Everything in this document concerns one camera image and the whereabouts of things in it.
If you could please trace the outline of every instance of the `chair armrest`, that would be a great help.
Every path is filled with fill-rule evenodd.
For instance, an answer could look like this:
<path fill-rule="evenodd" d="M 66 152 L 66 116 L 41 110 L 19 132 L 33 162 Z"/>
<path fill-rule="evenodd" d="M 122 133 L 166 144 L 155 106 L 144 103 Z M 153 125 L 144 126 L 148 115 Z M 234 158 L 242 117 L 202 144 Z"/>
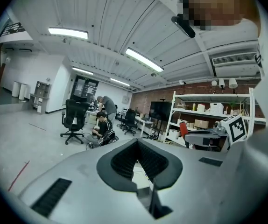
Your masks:
<path fill-rule="evenodd" d="M 65 115 L 65 111 L 62 111 L 62 112 L 61 112 L 61 115 L 62 115 L 62 117 L 61 117 L 61 123 L 62 123 L 62 125 L 63 125 L 63 118 L 64 118 L 64 115 Z"/>

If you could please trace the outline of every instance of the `person sitting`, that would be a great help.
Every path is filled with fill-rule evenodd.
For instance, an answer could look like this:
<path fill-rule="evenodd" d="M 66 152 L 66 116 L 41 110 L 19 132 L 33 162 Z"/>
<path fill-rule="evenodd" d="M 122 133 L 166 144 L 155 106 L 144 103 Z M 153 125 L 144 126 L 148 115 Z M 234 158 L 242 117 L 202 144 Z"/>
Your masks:
<path fill-rule="evenodd" d="M 99 139 L 103 137 L 106 131 L 112 129 L 112 123 L 109 119 L 106 118 L 106 114 L 104 112 L 97 113 L 97 119 L 99 120 L 100 127 L 95 126 L 92 130 L 92 134 L 97 136 L 96 138 L 93 135 L 89 135 L 86 139 L 89 141 L 90 147 L 98 147 L 99 146 Z"/>

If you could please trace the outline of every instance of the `brick wall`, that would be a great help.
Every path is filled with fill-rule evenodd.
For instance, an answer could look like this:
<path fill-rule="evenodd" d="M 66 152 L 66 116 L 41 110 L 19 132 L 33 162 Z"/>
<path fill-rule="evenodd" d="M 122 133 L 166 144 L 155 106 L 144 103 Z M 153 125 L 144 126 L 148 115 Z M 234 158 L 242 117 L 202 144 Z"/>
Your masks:
<path fill-rule="evenodd" d="M 249 87 L 254 88 L 258 84 L 259 80 L 238 80 L 238 87 L 236 88 L 236 93 L 238 94 L 248 94 L 249 93 Z M 150 110 L 150 105 L 152 101 L 160 101 L 160 99 L 166 99 L 166 101 L 172 101 L 173 97 L 173 91 L 176 91 L 176 93 L 179 94 L 213 94 L 214 88 L 212 87 L 211 82 L 203 82 L 203 83 L 195 83 L 195 84 L 186 84 L 186 85 L 179 85 L 179 86 L 173 86 L 168 88 L 163 88 L 159 90 L 153 90 L 153 91 L 145 91 L 140 93 L 135 93 L 132 95 L 130 108 L 135 109 L 138 108 L 138 112 L 148 114 Z M 221 89 L 216 86 L 217 93 L 221 93 Z M 228 81 L 226 81 L 226 89 L 224 90 L 224 93 L 232 93 L 233 90 L 228 88 Z M 263 114 L 261 112 L 261 109 L 258 105 L 255 107 L 255 116 L 263 118 Z M 181 114 L 177 115 L 177 112 L 173 115 L 172 119 L 184 119 L 188 121 L 193 121 L 194 119 L 201 119 L 201 120 L 207 120 L 209 121 L 210 126 L 216 119 L 210 119 L 207 117 L 200 117 L 195 115 L 185 115 Z M 163 122 L 161 130 L 165 131 L 167 122 Z M 263 125 L 255 125 L 255 130 L 260 129 L 264 127 Z"/>

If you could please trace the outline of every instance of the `table leg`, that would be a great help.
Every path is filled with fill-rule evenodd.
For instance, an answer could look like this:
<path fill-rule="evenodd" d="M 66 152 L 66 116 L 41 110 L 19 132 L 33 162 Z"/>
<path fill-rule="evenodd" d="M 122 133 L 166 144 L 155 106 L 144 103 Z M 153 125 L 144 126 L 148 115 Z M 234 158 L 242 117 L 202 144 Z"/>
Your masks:
<path fill-rule="evenodd" d="M 141 134 L 140 134 L 140 137 L 141 137 L 141 138 L 142 138 L 142 135 L 143 135 L 144 126 L 145 126 L 145 123 L 143 123 L 143 125 L 142 125 Z"/>

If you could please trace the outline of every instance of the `black screen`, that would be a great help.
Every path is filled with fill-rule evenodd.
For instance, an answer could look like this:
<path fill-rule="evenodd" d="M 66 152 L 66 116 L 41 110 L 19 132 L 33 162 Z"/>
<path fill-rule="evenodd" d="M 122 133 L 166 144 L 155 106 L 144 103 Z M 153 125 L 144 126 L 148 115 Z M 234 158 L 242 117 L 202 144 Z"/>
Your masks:
<path fill-rule="evenodd" d="M 157 102 L 151 103 L 149 116 L 162 121 L 168 121 L 171 109 L 171 102 Z"/>

